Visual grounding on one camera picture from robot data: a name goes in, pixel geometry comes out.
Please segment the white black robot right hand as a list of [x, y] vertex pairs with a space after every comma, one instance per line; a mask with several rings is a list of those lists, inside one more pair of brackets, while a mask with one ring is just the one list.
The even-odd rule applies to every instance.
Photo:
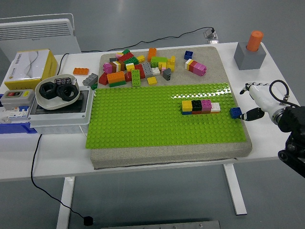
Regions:
[[249, 92], [250, 97], [258, 105], [257, 108], [249, 110], [248, 112], [240, 115], [240, 119], [245, 121], [253, 121], [264, 116], [267, 112], [271, 121], [278, 125], [278, 122], [286, 108], [286, 105], [276, 100], [269, 91], [270, 84], [262, 83], [246, 83], [245, 87], [240, 91], [240, 94]]

